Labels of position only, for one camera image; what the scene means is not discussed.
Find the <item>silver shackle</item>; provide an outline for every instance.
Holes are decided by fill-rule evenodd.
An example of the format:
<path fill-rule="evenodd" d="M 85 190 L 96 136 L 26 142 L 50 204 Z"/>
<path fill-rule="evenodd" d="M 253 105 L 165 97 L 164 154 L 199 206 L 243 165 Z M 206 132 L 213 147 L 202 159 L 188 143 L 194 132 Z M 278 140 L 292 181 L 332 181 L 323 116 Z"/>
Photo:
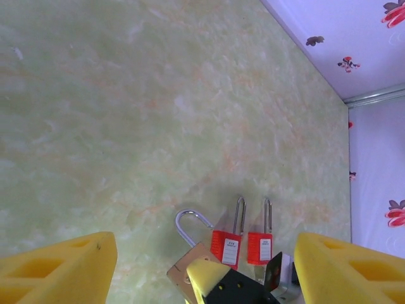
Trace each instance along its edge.
<path fill-rule="evenodd" d="M 196 242 L 194 242 L 193 239 L 183 230 L 182 226 L 180 226 L 180 219 L 183 217 L 183 215 L 186 215 L 186 214 L 187 215 L 191 214 L 191 215 L 197 217 L 197 219 L 199 219 L 201 222 L 203 222 L 204 225 L 210 229 L 214 228 L 214 225 L 211 224 L 211 222 L 204 215 L 202 215 L 201 213 L 199 213 L 198 211 L 195 211 L 193 209 L 184 209 L 177 213 L 176 219 L 175 219 L 177 232 L 181 235 L 182 238 L 184 238 L 184 240 L 187 242 L 187 244 L 189 244 L 191 247 L 194 247 L 196 245 Z"/>
<path fill-rule="evenodd" d="M 245 213 L 246 213 L 246 202 L 243 196 L 239 196 L 238 202 L 236 203 L 236 212 L 235 212 L 235 220 L 234 220 L 234 228 L 232 229 L 232 233 L 236 234 L 236 226 L 239 217 L 239 205 L 242 204 L 242 217 L 240 218 L 240 235 L 243 235 L 244 232 L 244 225 L 245 225 Z"/>
<path fill-rule="evenodd" d="M 265 233 L 271 232 L 271 207 L 272 203 L 269 198 L 265 200 Z"/>

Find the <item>brass padlock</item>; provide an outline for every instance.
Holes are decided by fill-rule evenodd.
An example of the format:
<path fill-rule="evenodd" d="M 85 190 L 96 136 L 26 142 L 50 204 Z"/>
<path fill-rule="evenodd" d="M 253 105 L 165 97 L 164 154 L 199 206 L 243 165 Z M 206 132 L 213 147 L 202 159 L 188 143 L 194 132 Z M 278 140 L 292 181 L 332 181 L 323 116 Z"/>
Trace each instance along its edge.
<path fill-rule="evenodd" d="M 208 250 L 207 247 L 205 247 L 201 242 L 196 244 L 196 242 L 194 242 L 194 240 L 182 229 L 180 226 L 180 219 L 184 215 L 194 215 L 210 229 L 213 229 L 214 226 L 204 215 L 193 209 L 184 209 L 178 212 L 175 219 L 178 233 L 192 248 L 169 269 L 166 275 L 171 282 L 176 285 L 177 289 L 181 292 L 187 302 L 190 304 L 197 304 L 194 290 L 190 283 L 189 276 L 187 275 L 187 266 L 189 266 L 189 264 L 197 258 L 203 258 L 205 260 L 211 260 L 217 263 L 221 262 Z"/>

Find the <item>marble wall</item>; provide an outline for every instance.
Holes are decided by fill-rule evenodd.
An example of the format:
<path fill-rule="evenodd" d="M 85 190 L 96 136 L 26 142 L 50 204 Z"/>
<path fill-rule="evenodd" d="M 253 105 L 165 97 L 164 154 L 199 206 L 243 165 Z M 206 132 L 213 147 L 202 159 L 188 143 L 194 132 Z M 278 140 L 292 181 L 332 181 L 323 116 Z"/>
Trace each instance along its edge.
<path fill-rule="evenodd" d="M 240 193 L 248 224 L 267 195 L 275 251 L 350 239 L 347 108 L 258 0 L 5 0 L 0 20 L 0 256 L 113 231 L 108 303 L 181 303 L 184 207 L 216 222 Z"/>

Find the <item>yellow foam block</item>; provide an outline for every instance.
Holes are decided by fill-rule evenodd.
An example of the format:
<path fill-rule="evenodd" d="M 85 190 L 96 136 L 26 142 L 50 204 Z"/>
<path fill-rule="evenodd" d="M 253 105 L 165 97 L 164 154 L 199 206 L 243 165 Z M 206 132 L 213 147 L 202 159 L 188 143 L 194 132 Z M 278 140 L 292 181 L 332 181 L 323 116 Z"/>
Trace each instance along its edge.
<path fill-rule="evenodd" d="M 0 303 L 105 303 L 116 259 L 112 232 L 2 258 Z"/>
<path fill-rule="evenodd" d="M 307 304 L 405 304 L 405 260 L 313 233 L 294 252 Z"/>
<path fill-rule="evenodd" d="M 203 296 L 207 296 L 229 270 L 229 266 L 200 258 L 191 262 L 187 274 L 198 304 L 204 304 Z"/>

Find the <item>white label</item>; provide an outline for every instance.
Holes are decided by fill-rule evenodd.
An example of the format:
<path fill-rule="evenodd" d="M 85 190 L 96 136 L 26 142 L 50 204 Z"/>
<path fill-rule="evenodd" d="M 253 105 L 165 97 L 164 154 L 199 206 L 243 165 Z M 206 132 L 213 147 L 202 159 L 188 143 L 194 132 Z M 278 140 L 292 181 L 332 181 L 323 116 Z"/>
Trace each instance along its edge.
<path fill-rule="evenodd" d="M 225 239 L 223 248 L 222 264 L 236 265 L 239 242 L 233 239 Z"/>
<path fill-rule="evenodd" d="M 271 260 L 271 239 L 260 240 L 260 260 L 261 261 Z"/>

